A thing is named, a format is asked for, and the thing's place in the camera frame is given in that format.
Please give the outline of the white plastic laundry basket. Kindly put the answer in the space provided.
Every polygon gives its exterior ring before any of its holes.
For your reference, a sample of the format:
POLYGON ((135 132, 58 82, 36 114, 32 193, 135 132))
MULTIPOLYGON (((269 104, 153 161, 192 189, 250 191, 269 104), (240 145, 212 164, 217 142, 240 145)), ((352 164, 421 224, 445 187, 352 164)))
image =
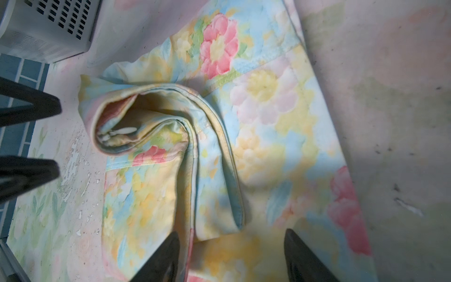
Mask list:
POLYGON ((1 1, 1 53, 55 63, 88 52, 97 0, 1 1))

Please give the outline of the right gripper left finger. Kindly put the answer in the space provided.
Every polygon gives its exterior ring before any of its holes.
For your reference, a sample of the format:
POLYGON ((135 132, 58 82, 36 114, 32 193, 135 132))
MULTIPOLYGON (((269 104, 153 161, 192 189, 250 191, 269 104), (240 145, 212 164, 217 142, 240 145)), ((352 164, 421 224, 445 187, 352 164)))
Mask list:
POLYGON ((130 282, 175 282, 179 253, 179 235, 173 231, 130 282))

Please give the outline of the floral pastel skirt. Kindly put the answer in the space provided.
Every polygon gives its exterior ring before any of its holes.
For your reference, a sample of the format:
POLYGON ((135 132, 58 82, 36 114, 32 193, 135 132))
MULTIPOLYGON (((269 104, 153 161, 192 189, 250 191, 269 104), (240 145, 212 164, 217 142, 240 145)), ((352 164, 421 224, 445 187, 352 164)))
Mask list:
POLYGON ((338 280, 377 280, 292 1, 209 1, 137 61, 81 76, 79 113, 107 156, 109 277, 176 232, 178 282, 286 282, 291 229, 338 280))

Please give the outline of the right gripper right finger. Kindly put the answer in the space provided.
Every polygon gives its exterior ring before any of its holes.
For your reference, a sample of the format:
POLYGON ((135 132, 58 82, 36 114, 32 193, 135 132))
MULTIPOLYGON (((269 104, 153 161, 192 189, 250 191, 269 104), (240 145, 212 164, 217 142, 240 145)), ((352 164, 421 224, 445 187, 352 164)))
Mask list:
POLYGON ((292 229, 285 232, 284 255, 290 282, 339 282, 292 229))

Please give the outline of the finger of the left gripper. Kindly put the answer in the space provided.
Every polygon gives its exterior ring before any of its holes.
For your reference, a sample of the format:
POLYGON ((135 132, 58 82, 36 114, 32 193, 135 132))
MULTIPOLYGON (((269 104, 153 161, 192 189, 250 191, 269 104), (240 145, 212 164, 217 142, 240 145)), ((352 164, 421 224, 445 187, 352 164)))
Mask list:
POLYGON ((1 95, 24 101, 27 105, 1 108, 1 127, 50 118, 62 113, 56 96, 1 78, 1 95))
POLYGON ((59 166, 53 160, 1 156, 1 203, 43 186, 59 176, 59 166))

